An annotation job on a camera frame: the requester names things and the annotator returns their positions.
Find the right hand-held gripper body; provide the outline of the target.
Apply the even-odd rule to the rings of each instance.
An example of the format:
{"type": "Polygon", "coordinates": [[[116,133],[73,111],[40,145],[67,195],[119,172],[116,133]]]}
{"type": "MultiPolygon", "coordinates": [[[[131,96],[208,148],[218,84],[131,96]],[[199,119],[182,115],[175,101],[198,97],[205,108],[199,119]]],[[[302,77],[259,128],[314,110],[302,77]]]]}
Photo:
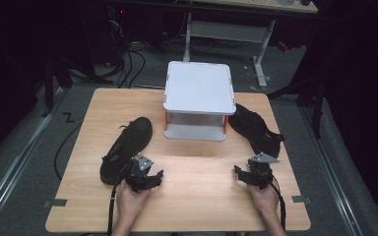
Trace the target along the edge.
{"type": "Polygon", "coordinates": [[[273,181],[271,163],[279,163],[277,157],[260,152],[248,159],[249,172],[243,174],[246,184],[257,186],[260,190],[265,189],[273,181]]]}

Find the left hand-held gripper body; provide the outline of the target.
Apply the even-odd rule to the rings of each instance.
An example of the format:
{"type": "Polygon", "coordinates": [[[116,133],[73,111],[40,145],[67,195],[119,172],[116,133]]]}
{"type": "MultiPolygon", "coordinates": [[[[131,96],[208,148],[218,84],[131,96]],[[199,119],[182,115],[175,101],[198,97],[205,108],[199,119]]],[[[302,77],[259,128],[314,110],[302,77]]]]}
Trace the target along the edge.
{"type": "Polygon", "coordinates": [[[139,183],[142,179],[148,179],[150,169],[154,163],[140,152],[131,160],[130,169],[125,177],[126,183],[132,191],[139,193],[139,183]]]}

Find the black shoe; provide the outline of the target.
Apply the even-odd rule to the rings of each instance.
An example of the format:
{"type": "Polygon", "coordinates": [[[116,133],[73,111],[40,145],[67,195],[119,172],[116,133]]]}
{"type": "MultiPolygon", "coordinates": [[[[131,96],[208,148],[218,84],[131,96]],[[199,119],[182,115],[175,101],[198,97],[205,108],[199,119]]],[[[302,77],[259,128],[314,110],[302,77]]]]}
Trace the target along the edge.
{"type": "Polygon", "coordinates": [[[100,180],[110,186],[121,181],[130,160],[148,145],[152,134],[152,122],[146,117],[139,117],[122,126],[122,133],[102,158],[100,180]]]}
{"type": "Polygon", "coordinates": [[[257,112],[236,104],[236,111],[229,116],[228,122],[236,133],[249,142],[256,154],[263,152],[274,158],[279,157],[284,136],[272,132],[257,112]]]}

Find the white shoe rack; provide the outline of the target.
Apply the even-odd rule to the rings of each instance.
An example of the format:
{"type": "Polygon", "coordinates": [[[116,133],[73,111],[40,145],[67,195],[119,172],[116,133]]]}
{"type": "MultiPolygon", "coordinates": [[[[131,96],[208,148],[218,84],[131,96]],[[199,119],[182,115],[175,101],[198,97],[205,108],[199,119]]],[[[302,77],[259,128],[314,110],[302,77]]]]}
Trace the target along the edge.
{"type": "Polygon", "coordinates": [[[235,110],[230,69],[224,64],[168,63],[163,97],[169,139],[223,142],[235,110]]]}

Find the person's left hand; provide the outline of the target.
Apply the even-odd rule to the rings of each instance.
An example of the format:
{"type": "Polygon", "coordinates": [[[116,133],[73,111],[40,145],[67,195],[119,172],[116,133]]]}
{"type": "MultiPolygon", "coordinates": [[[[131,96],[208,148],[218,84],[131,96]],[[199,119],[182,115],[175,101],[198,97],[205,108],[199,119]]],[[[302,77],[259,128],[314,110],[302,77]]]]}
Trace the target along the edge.
{"type": "Polygon", "coordinates": [[[135,193],[125,181],[122,181],[116,197],[118,221],[115,227],[122,231],[129,230],[143,209],[150,193],[150,190],[135,193]]]}

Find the person's right hand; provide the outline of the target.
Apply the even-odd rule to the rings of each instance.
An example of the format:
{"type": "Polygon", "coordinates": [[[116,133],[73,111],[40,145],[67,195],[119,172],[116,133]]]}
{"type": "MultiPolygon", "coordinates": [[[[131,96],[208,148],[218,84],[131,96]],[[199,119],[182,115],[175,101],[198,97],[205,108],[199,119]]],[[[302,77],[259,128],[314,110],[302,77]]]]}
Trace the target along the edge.
{"type": "Polygon", "coordinates": [[[278,220],[279,197],[277,192],[270,185],[264,189],[253,185],[248,185],[247,188],[252,196],[255,209],[262,218],[265,221],[278,220]]]}

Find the grey tape strip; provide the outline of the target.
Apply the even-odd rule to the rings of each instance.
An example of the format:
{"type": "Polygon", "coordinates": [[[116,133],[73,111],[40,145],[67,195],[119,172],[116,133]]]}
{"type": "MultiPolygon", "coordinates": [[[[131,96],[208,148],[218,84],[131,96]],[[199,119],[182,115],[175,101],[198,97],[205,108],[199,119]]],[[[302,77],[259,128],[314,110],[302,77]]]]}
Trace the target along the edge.
{"type": "Polygon", "coordinates": [[[44,202],[43,206],[45,208],[50,208],[50,207],[64,207],[67,204],[67,201],[64,199],[52,199],[52,200],[47,200],[44,202]]]}
{"type": "Polygon", "coordinates": [[[310,205],[312,203],[310,198],[304,196],[292,196],[291,198],[294,203],[304,203],[305,205],[310,205]]]}

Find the black stand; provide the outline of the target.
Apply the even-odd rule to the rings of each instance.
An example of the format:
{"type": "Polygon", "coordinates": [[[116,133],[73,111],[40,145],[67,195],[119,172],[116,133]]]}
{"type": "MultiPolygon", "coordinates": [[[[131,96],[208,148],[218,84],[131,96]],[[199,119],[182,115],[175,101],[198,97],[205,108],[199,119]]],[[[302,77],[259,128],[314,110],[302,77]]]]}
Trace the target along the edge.
{"type": "Polygon", "coordinates": [[[44,99],[45,110],[42,114],[47,117],[55,108],[54,102],[54,82],[57,82],[61,89],[70,89],[73,85],[71,71],[78,71],[86,79],[90,79],[100,84],[111,84],[111,81],[106,80],[103,76],[98,76],[95,72],[81,67],[73,63],[66,57],[53,56],[45,64],[45,79],[44,79],[44,99]]]}
{"type": "Polygon", "coordinates": [[[297,94],[298,106],[312,106],[311,129],[314,135],[320,139],[320,122],[323,115],[324,79],[311,77],[305,80],[290,83],[288,86],[268,94],[268,99],[275,99],[284,94],[297,94]]]}

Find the desk with white legs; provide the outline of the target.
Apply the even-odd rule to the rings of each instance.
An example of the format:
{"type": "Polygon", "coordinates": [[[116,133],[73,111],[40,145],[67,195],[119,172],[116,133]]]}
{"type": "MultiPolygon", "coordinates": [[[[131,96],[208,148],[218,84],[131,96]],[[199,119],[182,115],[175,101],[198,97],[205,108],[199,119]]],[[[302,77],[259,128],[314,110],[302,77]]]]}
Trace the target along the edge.
{"type": "MultiPolygon", "coordinates": [[[[298,14],[299,16],[313,16],[318,13],[313,0],[188,0],[190,7],[216,5],[220,7],[240,7],[242,10],[263,10],[265,13],[298,14]]],[[[202,37],[223,39],[239,42],[259,43],[257,55],[252,57],[258,87],[266,89],[269,78],[264,74],[262,60],[271,39],[275,18],[270,18],[264,26],[252,24],[225,23],[206,20],[193,20],[192,14],[186,15],[185,51],[183,61],[191,58],[191,38],[202,37]]]]}

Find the metal floor rail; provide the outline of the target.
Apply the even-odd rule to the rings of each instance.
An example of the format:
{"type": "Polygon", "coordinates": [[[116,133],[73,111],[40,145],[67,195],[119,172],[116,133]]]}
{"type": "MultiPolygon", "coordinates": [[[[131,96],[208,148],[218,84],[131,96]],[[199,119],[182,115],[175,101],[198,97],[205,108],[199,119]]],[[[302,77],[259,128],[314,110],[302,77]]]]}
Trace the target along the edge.
{"type": "Polygon", "coordinates": [[[57,165],[69,132],[76,122],[70,119],[66,97],[70,91],[60,88],[55,95],[55,108],[47,117],[31,118],[4,145],[4,154],[16,149],[13,161],[0,181],[0,231],[18,230],[31,224],[43,228],[49,208],[43,206],[55,198],[64,168],[57,165]]]}
{"type": "Polygon", "coordinates": [[[322,171],[326,178],[327,184],[331,190],[333,198],[336,202],[337,209],[343,219],[349,236],[363,236],[361,227],[355,217],[354,211],[351,207],[346,192],[340,182],[340,179],[335,172],[335,169],[330,161],[326,149],[322,141],[315,135],[311,115],[307,108],[299,107],[299,113],[305,122],[307,130],[311,136],[314,146],[317,148],[318,159],[322,166],[322,171]]]}

